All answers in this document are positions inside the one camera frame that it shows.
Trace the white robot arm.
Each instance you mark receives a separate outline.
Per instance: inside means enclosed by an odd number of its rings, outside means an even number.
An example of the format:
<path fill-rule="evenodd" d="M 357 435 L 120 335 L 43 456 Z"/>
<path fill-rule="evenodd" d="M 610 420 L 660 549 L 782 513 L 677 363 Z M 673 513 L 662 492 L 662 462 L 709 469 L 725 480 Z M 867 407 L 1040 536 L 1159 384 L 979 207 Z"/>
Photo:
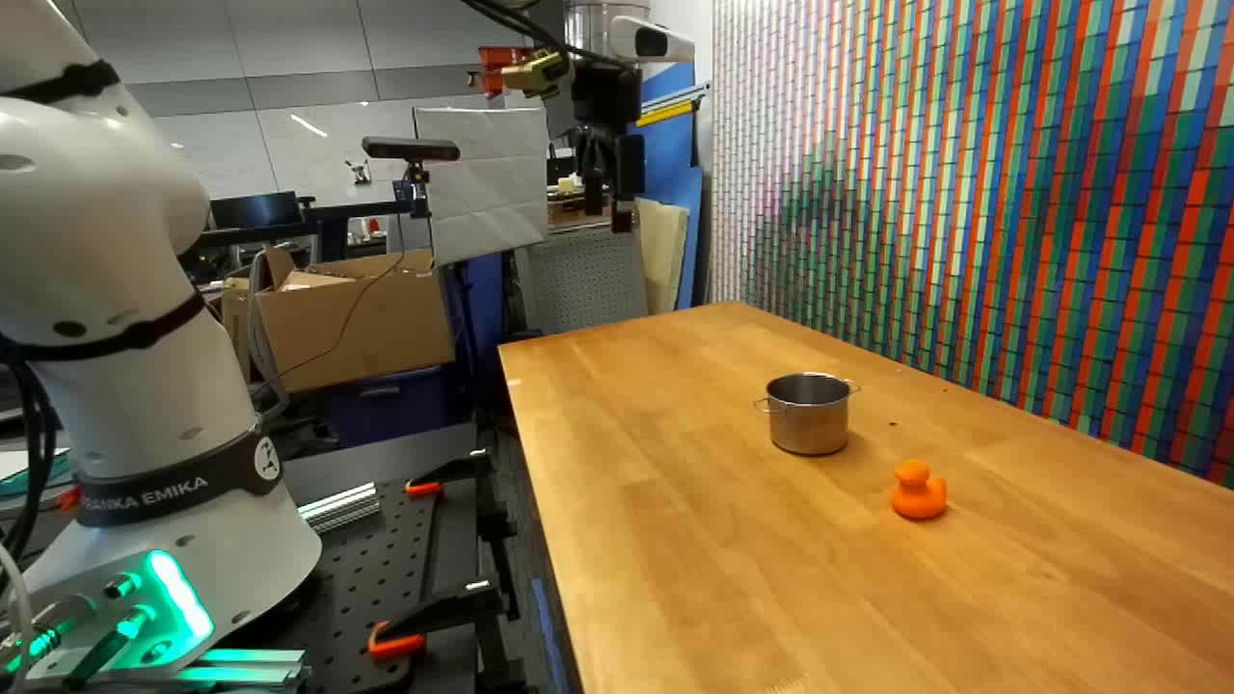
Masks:
<path fill-rule="evenodd" d="M 43 691 L 159 687 L 321 563 L 181 254 L 208 195 L 52 0 L 0 0 L 0 338 L 81 501 L 23 572 Z"/>

